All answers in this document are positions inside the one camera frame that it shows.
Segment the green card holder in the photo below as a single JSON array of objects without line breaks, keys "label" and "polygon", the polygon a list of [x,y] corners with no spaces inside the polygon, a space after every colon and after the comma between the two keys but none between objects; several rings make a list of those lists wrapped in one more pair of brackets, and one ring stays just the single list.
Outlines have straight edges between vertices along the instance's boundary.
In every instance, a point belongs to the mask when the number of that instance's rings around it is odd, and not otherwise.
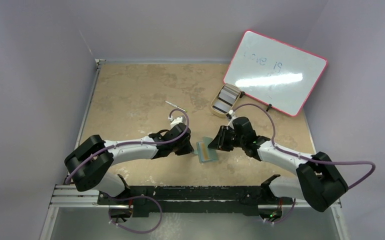
[{"label": "green card holder", "polygon": [[198,156],[198,160],[201,164],[216,162],[219,160],[218,154],[215,149],[208,148],[208,145],[212,142],[211,137],[204,136],[201,141],[196,143],[196,148],[193,154]]}]

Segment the gold credit card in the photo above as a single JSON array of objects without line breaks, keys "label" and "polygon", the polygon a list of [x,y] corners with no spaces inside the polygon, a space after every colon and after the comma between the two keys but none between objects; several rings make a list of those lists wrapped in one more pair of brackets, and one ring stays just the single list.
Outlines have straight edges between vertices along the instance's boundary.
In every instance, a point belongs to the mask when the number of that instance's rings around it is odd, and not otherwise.
[{"label": "gold credit card", "polygon": [[209,150],[206,145],[200,145],[199,160],[204,163],[210,161],[212,158],[209,155]]}]

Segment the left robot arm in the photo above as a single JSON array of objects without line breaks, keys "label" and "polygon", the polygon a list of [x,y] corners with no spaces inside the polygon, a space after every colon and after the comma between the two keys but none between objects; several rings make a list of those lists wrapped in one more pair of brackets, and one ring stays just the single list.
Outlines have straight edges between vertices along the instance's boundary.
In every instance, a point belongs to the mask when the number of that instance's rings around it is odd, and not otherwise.
[{"label": "left robot arm", "polygon": [[125,204],[130,197],[128,185],[123,177],[109,173],[109,168],[133,160],[165,158],[172,153],[190,154],[194,151],[190,139],[191,130],[182,122],[135,140],[111,141],[92,135],[65,158],[65,183],[74,183],[79,192],[101,191],[116,204]]}]

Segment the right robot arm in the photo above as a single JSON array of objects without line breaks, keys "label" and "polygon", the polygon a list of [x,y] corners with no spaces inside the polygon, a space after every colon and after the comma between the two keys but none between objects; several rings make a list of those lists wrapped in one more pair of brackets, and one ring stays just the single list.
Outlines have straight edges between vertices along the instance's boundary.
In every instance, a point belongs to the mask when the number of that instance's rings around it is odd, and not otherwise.
[{"label": "right robot arm", "polygon": [[305,200],[314,210],[324,212],[348,190],[349,186],[324,152],[301,154],[292,149],[279,150],[272,140],[256,134],[247,117],[233,118],[221,126],[209,149],[230,152],[241,148],[260,162],[276,165],[293,177],[273,175],[261,184],[261,197],[269,204],[279,198]]}]

